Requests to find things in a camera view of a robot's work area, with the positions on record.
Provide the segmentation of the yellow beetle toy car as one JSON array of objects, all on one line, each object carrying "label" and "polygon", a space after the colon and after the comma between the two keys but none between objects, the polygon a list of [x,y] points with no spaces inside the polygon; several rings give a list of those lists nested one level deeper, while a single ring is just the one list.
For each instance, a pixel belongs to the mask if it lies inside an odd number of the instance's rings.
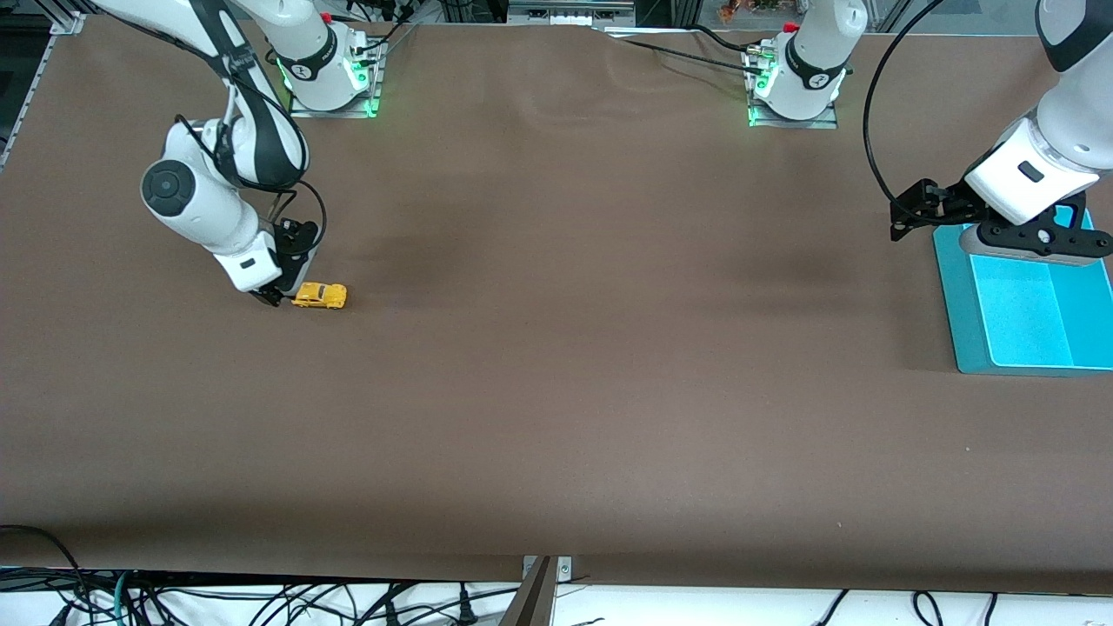
[{"label": "yellow beetle toy car", "polygon": [[339,310],[349,300],[349,290],[338,283],[303,282],[290,299],[298,309]]}]

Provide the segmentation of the teal plastic bin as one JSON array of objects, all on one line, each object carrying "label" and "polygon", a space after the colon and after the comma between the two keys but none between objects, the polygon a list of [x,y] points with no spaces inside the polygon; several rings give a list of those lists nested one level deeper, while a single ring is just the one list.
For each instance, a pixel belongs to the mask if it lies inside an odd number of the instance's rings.
[{"label": "teal plastic bin", "polygon": [[956,366],[964,374],[1113,374],[1113,284],[1084,267],[971,255],[973,227],[935,229],[936,262]]}]

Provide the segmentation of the grey slanted bar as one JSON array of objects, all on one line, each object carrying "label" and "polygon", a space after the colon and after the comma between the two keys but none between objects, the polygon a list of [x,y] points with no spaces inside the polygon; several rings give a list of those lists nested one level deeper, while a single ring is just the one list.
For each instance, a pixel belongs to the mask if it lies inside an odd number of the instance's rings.
[{"label": "grey slanted bar", "polygon": [[551,626],[556,586],[563,574],[560,559],[556,556],[532,558],[523,583],[518,586],[498,626]]}]

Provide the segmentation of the grey device behind table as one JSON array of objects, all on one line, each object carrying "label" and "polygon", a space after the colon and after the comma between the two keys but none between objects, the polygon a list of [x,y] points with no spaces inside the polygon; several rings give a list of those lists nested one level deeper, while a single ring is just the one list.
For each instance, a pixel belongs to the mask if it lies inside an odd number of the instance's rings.
[{"label": "grey device behind table", "polygon": [[633,0],[506,0],[508,25],[636,28]]}]

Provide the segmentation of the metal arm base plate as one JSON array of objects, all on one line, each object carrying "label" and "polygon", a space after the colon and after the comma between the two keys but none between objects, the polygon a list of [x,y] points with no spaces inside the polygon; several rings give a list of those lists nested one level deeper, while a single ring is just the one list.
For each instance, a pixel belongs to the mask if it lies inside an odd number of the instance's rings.
[{"label": "metal arm base plate", "polygon": [[377,117],[387,67],[387,51],[390,51],[390,47],[382,46],[371,52],[359,53],[353,59],[344,61],[345,79],[344,82],[339,84],[339,87],[349,87],[351,99],[349,102],[345,102],[334,110],[312,110],[295,95],[290,82],[286,82],[285,86],[289,88],[290,92],[290,115],[302,118],[333,119]]},{"label": "metal arm base plate", "polygon": [[776,74],[776,61],[774,52],[768,49],[759,49],[758,46],[748,46],[747,50],[740,53],[743,68],[758,69],[757,74],[750,74],[743,79],[746,84],[746,96],[748,107],[748,123],[750,127],[774,127],[784,130],[835,130],[838,126],[837,111],[834,98],[839,95],[835,89],[833,96],[828,98],[826,107],[817,117],[808,120],[794,120],[778,113],[775,113],[770,104],[764,102],[758,92],[766,89]]}]

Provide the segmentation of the aluminium corner bracket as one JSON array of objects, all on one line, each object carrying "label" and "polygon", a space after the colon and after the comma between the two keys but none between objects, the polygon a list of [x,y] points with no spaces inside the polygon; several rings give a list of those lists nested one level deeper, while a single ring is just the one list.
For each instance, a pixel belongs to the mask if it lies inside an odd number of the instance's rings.
[{"label": "aluminium corner bracket", "polygon": [[50,35],[67,36],[79,33],[83,19],[93,12],[83,0],[31,0],[50,21]]}]

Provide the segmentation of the metal table edge bracket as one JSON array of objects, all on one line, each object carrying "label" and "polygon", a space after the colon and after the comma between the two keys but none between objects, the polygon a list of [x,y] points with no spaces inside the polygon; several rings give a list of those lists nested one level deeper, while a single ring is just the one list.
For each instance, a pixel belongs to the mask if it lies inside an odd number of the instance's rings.
[{"label": "metal table edge bracket", "polygon": [[[528,555],[523,559],[522,566],[522,579],[525,580],[532,566],[536,563],[539,556]],[[556,571],[558,583],[569,583],[572,581],[574,570],[573,570],[573,557],[572,556],[556,556],[551,558],[551,568]]]}]

